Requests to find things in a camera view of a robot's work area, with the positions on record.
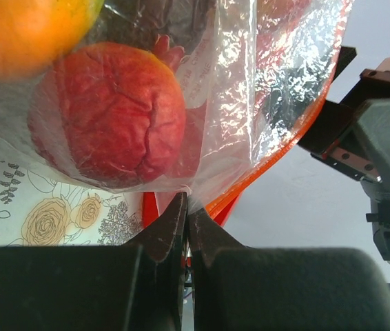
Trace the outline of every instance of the floral pattern fabric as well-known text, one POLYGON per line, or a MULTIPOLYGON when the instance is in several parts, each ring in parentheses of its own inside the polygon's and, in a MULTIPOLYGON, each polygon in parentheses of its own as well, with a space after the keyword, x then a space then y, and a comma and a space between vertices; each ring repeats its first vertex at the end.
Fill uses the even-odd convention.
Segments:
POLYGON ((143 228, 142 198, 56 182, 0 162, 0 246, 121 245, 143 228))

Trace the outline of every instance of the orange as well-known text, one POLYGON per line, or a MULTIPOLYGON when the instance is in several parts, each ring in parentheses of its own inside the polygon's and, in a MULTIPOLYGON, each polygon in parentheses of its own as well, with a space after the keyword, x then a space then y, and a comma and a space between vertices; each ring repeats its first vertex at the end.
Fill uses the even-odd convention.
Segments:
POLYGON ((103 0, 0 0, 0 81, 32 77, 82 39, 103 0))

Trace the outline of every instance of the gray wall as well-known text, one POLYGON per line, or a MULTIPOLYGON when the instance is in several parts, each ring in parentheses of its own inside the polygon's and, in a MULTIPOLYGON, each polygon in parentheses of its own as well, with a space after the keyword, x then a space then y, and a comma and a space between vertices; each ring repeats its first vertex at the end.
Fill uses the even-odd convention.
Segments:
MULTIPOLYGON (((329 98, 339 101, 365 68, 390 57, 390 0, 357 0, 343 45, 358 57, 333 83, 329 98)), ((245 191, 225 229, 255 247, 360 248, 371 255, 390 282, 390 266, 365 221, 369 200, 360 184, 294 148, 245 191)))

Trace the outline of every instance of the clear plastic bag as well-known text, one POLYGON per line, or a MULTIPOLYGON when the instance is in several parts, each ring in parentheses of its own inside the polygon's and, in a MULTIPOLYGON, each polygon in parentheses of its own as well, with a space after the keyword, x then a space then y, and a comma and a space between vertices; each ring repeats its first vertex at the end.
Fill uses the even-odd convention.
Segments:
POLYGON ((38 75, 0 75, 0 159, 57 181, 164 192, 161 205, 187 190, 195 210, 291 142, 331 78, 350 9, 107 0, 71 53, 38 75))

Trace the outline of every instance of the wrinkled fruit skin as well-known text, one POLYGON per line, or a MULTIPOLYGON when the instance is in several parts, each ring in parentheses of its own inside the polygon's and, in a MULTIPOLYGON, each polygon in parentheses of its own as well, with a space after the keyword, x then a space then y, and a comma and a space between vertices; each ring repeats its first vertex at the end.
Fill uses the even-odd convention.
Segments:
POLYGON ((98 43, 46 74, 28 126, 38 153, 58 170, 103 188, 129 188, 175 162, 185 102, 173 72, 155 55, 98 43))

